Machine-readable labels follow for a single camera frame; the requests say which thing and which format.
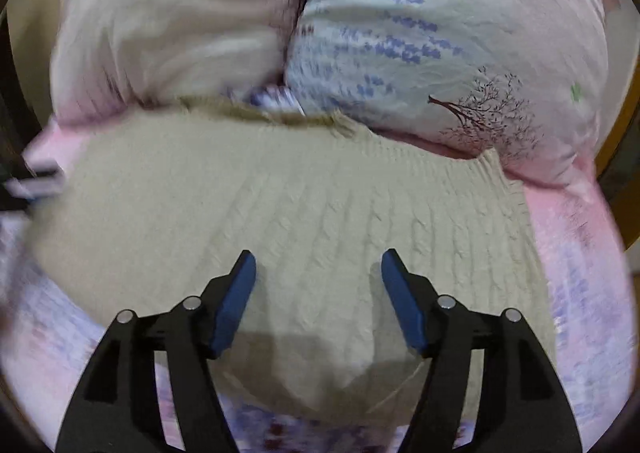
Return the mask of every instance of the white pillow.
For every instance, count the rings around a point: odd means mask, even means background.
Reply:
[[[602,0],[308,0],[286,82],[305,111],[580,176],[607,77]]]
[[[65,0],[51,62],[61,125],[275,81],[299,0]]]

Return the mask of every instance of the beige knit sweater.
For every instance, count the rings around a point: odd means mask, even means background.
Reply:
[[[90,145],[31,245],[104,325],[170,309],[251,250],[258,282],[212,370],[221,393],[280,413],[408,423],[427,368],[380,278],[389,247],[470,309],[518,307],[554,356],[522,188],[494,152],[452,160],[343,122],[137,114]],[[465,416],[480,380],[475,357]]]

